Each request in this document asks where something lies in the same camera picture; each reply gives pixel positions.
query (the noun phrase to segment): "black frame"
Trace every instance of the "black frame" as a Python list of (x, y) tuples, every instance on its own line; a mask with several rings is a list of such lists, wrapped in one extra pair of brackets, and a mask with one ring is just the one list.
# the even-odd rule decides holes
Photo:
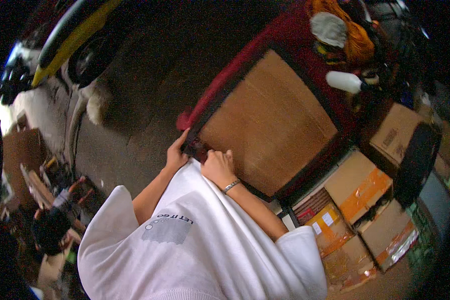
[[(299, 199), (303, 192), (305, 192), (307, 189), (310, 189), (311, 186), (315, 185), (321, 177), (323, 177), (328, 171), (330, 171), (333, 165), (335, 165), (340, 159), (342, 159), (342, 157), (344, 157), (344, 155), (348, 153), (349, 149), (352, 146), (352, 143), (348, 135), (344, 134), (343, 125), (340, 123), (338, 117), (335, 114), (335, 111), (333, 111), (330, 107), (330, 101), (315, 85), (312, 79), (308, 75), (306, 75), (305, 71), (294, 61), (291, 55), (280, 45), (276, 43), (269, 43), (268, 45), (263, 46), (260, 51), (252, 57), (250, 61), (247, 61), (244, 66), (237, 71), (236, 75), (225, 84), (222, 91), (217, 93), (215, 98), (210, 101), (209, 105), (200, 115), (198, 122), (193, 124), (190, 132), (186, 137), (185, 144), (184, 146), (182, 146), (182, 150), (184, 153), (198, 159), (198, 153), (200, 150), (199, 148), (204, 146), (201, 143), (196, 143), (198, 134), (205, 126), (205, 124), (210, 120), (213, 114), (222, 106), (222, 103), (224, 103), (228, 95), (248, 75), (253, 66), (255, 66), (269, 50), (275, 51), (300, 77), (300, 79), (310, 89), (312, 94), (323, 107), (338, 131), (338, 133), (336, 133), (334, 137), (330, 139), (327, 145), (323, 149), (321, 149), (320, 152), (316, 154), (315, 157), (305, 167), (303, 167), (288, 183), (286, 183), (284, 186), (282, 186), (282, 188), (276, 191), (274, 195), (265, 195), (263, 192), (259, 191), (249, 183), (242, 181), (246, 188), (254, 195), (267, 202), (271, 202), (276, 199), (279, 201), (282, 209), (284, 209), (286, 207), (291, 207), (293, 201)], [(295, 186), (295, 184), (302, 178), (304, 178), (306, 174), (310, 173), (313, 173), (313, 176), (309, 177), (311, 180), (309, 179), (305, 184), (299, 183), (300, 188), (289, 193), (289, 189), (291, 187)]]

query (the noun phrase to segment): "wrist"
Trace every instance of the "wrist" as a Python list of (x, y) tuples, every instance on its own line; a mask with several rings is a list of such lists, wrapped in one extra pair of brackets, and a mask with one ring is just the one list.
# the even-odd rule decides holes
[(162, 171), (160, 171), (161, 174), (163, 175), (168, 175), (168, 176), (174, 176), (175, 173), (177, 173), (179, 171), (180, 168), (176, 168), (170, 165), (165, 165), (165, 167), (162, 169)]
[(219, 182), (217, 182), (217, 187), (223, 191), (229, 184), (234, 183), (235, 181), (237, 181), (239, 178), (237, 176), (229, 176), (226, 178), (223, 178), (222, 180), (220, 180)]

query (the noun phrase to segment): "hand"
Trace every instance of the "hand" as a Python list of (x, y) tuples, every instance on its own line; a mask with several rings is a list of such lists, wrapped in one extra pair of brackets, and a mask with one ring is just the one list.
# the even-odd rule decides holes
[(190, 128), (185, 130), (182, 135), (168, 148), (166, 152), (166, 165), (165, 169), (173, 172), (174, 174), (180, 170), (183, 165), (187, 163), (189, 157), (180, 151), (183, 142), (187, 138)]
[(223, 191), (230, 183), (237, 180), (234, 174), (232, 150), (227, 150), (225, 154), (220, 151), (208, 151), (208, 158), (201, 166), (201, 173)]

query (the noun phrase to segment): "white fur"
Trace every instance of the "white fur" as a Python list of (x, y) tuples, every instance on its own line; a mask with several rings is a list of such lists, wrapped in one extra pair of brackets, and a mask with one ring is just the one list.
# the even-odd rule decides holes
[(95, 125), (103, 125), (110, 102), (113, 100), (107, 83), (98, 79), (84, 87), (81, 93), (84, 98), (88, 98), (87, 114), (90, 121)]

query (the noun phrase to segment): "silver bracelet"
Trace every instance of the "silver bracelet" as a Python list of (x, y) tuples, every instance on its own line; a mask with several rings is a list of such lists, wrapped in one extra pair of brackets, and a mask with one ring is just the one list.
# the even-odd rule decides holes
[(239, 183), (240, 183), (240, 179), (235, 180), (234, 182), (232, 182), (232, 183), (230, 183), (229, 185), (227, 185), (227, 186), (222, 190), (222, 192), (223, 192), (224, 194), (227, 194), (227, 192), (228, 192), (229, 189), (233, 188), (234, 186), (236, 186), (236, 185), (239, 184)]

